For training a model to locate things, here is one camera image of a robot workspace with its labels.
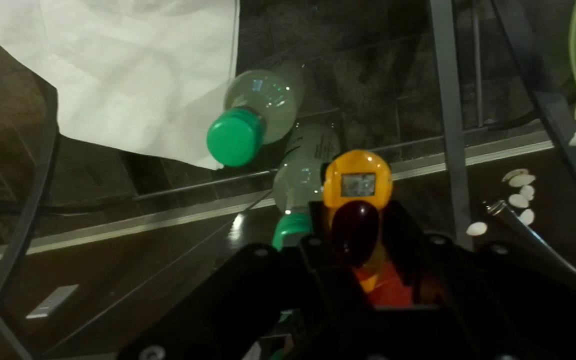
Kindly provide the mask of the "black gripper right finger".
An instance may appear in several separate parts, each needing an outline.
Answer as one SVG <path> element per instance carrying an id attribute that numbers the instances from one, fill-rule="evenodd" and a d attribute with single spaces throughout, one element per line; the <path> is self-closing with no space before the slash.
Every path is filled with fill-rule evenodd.
<path id="1" fill-rule="evenodd" d="M 456 249 L 449 238 L 423 233 L 401 202 L 384 211 L 384 246 L 415 306 L 454 306 Z"/>

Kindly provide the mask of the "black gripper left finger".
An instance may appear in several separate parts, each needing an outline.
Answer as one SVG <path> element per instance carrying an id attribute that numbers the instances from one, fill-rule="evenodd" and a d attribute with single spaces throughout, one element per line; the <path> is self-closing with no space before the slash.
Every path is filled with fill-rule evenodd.
<path id="1" fill-rule="evenodd" d="M 324 306 L 331 315 L 360 315 L 367 311 L 367 300 L 355 282 L 352 268 L 341 260 L 330 240 L 327 208 L 309 202 L 311 233 L 300 240 L 308 273 L 313 277 Z"/>

